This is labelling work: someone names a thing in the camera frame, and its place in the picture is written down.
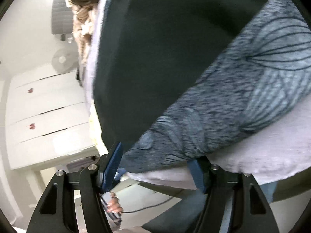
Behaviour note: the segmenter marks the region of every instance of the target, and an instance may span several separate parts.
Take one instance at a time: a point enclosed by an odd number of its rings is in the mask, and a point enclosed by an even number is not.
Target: black metal frame
[[[114,150],[103,155],[97,165],[92,164],[80,172],[57,171],[35,208],[27,233],[49,233],[51,229],[57,233],[78,233],[74,189],[81,193],[88,233],[111,233],[100,199],[102,183],[98,183],[98,178],[106,171]],[[206,157],[195,163],[195,168],[190,169],[195,176],[203,177],[202,186],[206,187],[203,192],[208,196],[194,233],[278,232],[270,206],[252,175],[226,172],[211,165]],[[15,231],[6,224],[1,232]]]

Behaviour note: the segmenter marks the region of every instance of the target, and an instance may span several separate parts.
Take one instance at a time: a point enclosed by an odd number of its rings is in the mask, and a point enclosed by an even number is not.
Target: cable
[[[170,201],[171,199],[175,198],[176,195],[179,195],[182,191],[184,191],[184,189],[181,189],[177,194],[175,194],[174,196],[168,198],[167,200],[159,203],[159,204],[156,204],[156,205],[152,205],[152,206],[147,206],[145,208],[142,208],[142,209],[138,209],[138,210],[134,210],[134,211],[128,211],[128,212],[121,212],[123,214],[131,214],[131,213],[136,213],[136,212],[139,212],[139,211],[142,211],[142,210],[145,210],[145,209],[150,209],[150,208],[154,208],[154,207],[157,207],[157,206],[160,206],[168,201]]]

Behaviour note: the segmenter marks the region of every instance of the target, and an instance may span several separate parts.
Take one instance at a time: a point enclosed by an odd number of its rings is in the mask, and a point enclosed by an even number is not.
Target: red drawer handle
[[[29,125],[29,129],[34,130],[35,128],[36,128],[36,126],[35,126],[34,123],[32,123],[32,124]]]

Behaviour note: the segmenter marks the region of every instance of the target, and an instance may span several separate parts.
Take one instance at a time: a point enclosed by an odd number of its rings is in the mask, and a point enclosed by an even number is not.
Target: metal bolt
[[[58,170],[58,171],[56,172],[56,176],[58,176],[58,177],[62,176],[63,174],[64,174],[64,171],[63,171],[63,170]]]
[[[89,165],[88,168],[89,168],[90,171],[94,171],[97,168],[97,165],[91,164],[91,165]]]
[[[218,169],[219,169],[219,166],[216,165],[216,164],[212,164],[212,165],[211,165],[211,169],[213,169],[213,170],[218,170]]]

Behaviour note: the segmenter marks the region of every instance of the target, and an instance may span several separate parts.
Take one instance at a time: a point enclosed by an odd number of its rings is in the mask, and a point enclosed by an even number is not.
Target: white cabinet
[[[44,164],[93,145],[84,91],[76,71],[51,65],[14,77],[6,108],[6,141],[12,169]]]

